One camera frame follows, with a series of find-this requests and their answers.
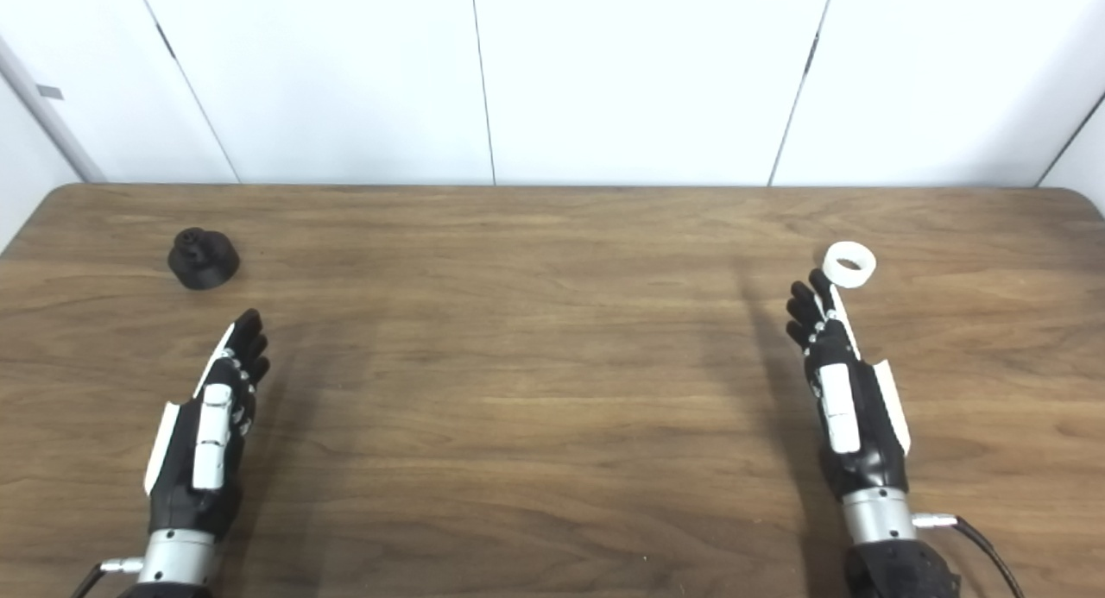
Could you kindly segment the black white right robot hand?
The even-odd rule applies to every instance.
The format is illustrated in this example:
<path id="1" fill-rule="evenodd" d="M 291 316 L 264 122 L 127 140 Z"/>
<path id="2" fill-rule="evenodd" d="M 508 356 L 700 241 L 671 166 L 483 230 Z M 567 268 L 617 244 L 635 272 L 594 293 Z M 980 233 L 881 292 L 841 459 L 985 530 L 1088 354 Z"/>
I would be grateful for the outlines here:
<path id="1" fill-rule="evenodd" d="M 909 489 L 909 432 L 887 361 L 864 361 L 824 270 L 791 284 L 786 334 L 804 355 L 824 441 L 818 464 L 838 500 L 869 487 Z"/>

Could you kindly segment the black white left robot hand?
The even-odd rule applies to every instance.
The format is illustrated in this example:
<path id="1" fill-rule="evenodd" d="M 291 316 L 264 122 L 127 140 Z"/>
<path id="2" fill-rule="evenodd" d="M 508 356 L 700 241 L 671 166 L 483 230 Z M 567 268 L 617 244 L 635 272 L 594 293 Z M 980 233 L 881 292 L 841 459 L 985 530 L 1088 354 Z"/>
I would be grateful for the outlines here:
<path id="1" fill-rule="evenodd" d="M 218 340 L 189 399 L 164 406 L 143 478 L 149 532 L 229 534 L 243 500 L 240 468 L 269 373 L 269 339 L 257 310 L 246 310 Z"/>

